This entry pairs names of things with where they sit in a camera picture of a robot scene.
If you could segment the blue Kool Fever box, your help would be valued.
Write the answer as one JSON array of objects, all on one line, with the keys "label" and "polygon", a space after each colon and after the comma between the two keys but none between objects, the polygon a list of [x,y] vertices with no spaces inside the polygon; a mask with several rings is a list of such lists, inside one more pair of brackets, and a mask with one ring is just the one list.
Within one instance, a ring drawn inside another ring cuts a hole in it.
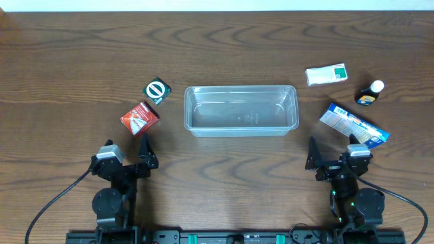
[{"label": "blue Kool Fever box", "polygon": [[347,137],[353,134],[369,149],[385,143],[390,136],[389,132],[356,117],[334,103],[331,103],[319,120]]}]

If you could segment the red orange box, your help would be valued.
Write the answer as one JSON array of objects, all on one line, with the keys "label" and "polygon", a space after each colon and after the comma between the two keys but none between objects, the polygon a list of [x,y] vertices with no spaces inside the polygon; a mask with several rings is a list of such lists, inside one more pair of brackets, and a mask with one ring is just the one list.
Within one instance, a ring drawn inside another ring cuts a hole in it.
[{"label": "red orange box", "polygon": [[146,103],[141,102],[120,118],[134,136],[142,135],[149,127],[156,124],[160,118]]}]

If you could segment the dark bottle white cap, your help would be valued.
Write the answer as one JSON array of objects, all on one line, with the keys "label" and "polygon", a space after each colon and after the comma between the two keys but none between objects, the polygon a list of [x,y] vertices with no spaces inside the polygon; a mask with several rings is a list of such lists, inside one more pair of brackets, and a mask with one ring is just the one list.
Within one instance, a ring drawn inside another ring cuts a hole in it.
[{"label": "dark bottle white cap", "polygon": [[381,80],[375,80],[369,87],[361,90],[355,96],[355,101],[360,105],[369,106],[379,97],[379,93],[383,89],[384,83]]}]

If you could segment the green square box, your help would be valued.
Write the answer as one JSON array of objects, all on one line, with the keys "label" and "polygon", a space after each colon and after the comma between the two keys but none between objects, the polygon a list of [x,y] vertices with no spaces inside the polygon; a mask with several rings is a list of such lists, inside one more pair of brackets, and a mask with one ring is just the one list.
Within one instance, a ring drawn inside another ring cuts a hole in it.
[{"label": "green square box", "polygon": [[171,87],[159,77],[155,77],[142,90],[142,93],[156,105],[161,104],[171,92]]}]

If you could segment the white green medicine box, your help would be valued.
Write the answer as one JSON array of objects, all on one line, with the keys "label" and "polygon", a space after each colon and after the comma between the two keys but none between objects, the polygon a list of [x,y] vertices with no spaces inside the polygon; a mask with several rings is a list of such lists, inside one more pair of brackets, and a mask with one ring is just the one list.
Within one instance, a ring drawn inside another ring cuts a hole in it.
[{"label": "white green medicine box", "polygon": [[305,75],[308,86],[337,83],[348,79],[344,63],[319,68],[308,68],[305,70]]}]

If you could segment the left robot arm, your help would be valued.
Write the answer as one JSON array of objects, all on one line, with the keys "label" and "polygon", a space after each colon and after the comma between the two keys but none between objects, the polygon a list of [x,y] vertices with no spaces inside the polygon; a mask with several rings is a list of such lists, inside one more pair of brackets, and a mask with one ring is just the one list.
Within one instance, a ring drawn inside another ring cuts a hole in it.
[{"label": "left robot arm", "polygon": [[138,163],[124,165],[124,154],[112,140],[107,140],[91,157],[90,173],[111,183],[109,188],[98,191],[92,200],[92,209],[97,216],[97,243],[146,241],[142,229],[134,224],[137,181],[150,177],[151,170],[159,167],[147,134],[141,137],[138,158]]}]

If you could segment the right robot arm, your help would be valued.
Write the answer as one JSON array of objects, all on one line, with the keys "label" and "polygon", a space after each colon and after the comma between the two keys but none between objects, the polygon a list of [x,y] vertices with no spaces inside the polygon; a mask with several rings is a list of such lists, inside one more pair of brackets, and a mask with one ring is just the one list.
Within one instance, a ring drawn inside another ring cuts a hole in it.
[{"label": "right robot arm", "polygon": [[347,151],[325,161],[313,137],[309,139],[306,170],[315,170],[317,181],[331,184],[330,207],[340,225],[319,236],[320,243],[379,243],[376,227],[383,223],[385,196],[374,188],[360,188],[357,178],[368,171],[370,149],[350,135]]}]

